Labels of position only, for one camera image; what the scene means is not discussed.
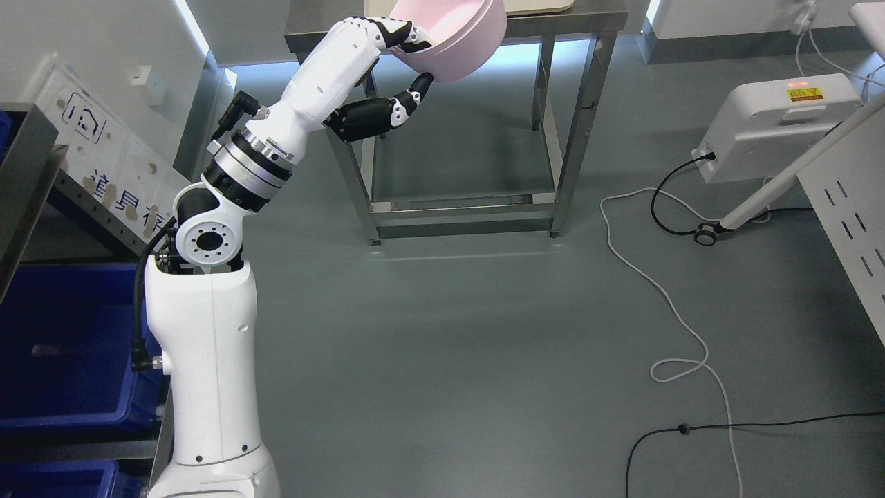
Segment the stainless steel table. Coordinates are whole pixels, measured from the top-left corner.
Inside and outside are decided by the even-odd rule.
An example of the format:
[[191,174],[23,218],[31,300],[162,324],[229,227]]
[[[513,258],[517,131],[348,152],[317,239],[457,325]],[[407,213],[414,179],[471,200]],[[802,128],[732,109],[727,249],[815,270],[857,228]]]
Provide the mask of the stainless steel table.
[[[293,0],[285,35],[289,50],[296,54],[299,61],[304,61],[333,24],[350,16],[363,15],[364,5],[363,0]],[[532,128],[543,133],[555,191],[485,198],[373,202],[370,192],[373,191],[375,149],[379,138],[363,141],[361,160],[358,160],[350,144],[341,142],[327,130],[329,142],[369,240],[378,245],[387,237],[509,230],[549,230],[551,237],[557,237],[566,225],[615,39],[627,22],[627,15],[627,7],[622,0],[576,0],[564,12],[511,16],[508,19],[505,40],[527,37],[541,39]],[[557,36],[576,34],[587,34],[592,43],[584,64],[563,155],[548,99],[550,66]],[[371,75],[366,79],[365,88],[367,95],[375,96]],[[524,214],[526,219],[513,218],[511,214],[514,213]],[[502,214],[507,214],[507,218],[465,221],[466,218],[480,220],[483,216]],[[446,219],[458,222],[446,223]],[[413,226],[420,226],[423,230],[409,231],[410,225],[403,225],[403,220],[413,220]]]

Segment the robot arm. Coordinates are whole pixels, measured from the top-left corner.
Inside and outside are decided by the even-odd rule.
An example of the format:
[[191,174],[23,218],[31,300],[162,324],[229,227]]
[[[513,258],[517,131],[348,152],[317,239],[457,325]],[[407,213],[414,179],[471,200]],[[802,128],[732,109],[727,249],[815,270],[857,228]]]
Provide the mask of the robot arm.
[[[312,132],[329,126],[352,142],[405,124],[427,94],[431,74],[422,74],[396,97],[342,106],[381,51],[394,46],[415,52],[433,44],[410,21],[347,18],[332,26],[278,103],[269,108],[241,103],[253,119],[224,143],[213,137],[208,147],[212,163],[202,182],[175,199],[175,246],[185,261],[211,268],[236,258],[242,248],[243,218],[260,211],[286,184]],[[226,120],[236,121],[230,116]]]

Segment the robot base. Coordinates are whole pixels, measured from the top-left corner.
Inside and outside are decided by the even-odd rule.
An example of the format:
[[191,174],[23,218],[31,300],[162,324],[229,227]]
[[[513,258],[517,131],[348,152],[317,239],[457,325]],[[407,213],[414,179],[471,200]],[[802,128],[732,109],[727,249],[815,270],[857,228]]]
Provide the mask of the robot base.
[[264,446],[211,465],[170,462],[148,498],[279,498],[280,481]]

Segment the pink bowl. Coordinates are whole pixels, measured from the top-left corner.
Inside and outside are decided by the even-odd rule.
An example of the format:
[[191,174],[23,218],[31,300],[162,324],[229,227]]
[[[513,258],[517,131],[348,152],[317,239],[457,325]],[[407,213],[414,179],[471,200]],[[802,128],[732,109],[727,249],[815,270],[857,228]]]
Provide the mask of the pink bowl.
[[392,19],[410,20],[436,45],[424,51],[391,51],[434,82],[454,82],[479,69],[495,53],[507,30],[504,0],[400,0]]

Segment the blue plastic crate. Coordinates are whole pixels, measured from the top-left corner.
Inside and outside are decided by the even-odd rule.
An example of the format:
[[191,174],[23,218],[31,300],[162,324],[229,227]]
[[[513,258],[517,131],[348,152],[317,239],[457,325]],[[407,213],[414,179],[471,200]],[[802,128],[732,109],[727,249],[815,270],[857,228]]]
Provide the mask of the blue plastic crate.
[[0,162],[3,162],[8,148],[10,134],[12,132],[12,118],[0,111]]
[[137,498],[142,484],[113,461],[0,464],[0,496]]
[[134,264],[19,268],[0,306],[1,433],[152,426],[162,374],[129,366],[134,280]]

